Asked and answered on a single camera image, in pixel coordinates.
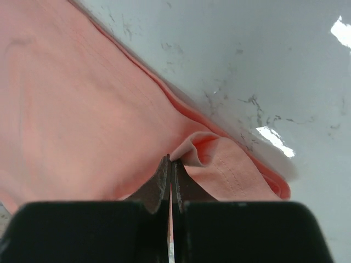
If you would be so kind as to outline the salmon pink t shirt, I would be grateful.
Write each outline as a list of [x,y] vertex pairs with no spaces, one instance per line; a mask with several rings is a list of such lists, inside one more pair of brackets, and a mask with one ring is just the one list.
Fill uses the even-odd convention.
[[1,202],[117,200],[161,158],[219,200],[290,188],[67,1],[1,1]]

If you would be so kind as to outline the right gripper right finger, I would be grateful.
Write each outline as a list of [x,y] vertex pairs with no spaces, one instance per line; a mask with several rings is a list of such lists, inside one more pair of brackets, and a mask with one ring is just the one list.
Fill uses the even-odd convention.
[[313,213],[287,201],[221,202],[172,163],[176,262],[333,262]]

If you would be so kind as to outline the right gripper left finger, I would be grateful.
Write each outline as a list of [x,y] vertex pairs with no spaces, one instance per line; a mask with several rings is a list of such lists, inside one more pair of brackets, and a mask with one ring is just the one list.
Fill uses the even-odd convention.
[[32,202],[1,238],[1,262],[168,262],[171,161],[122,201]]

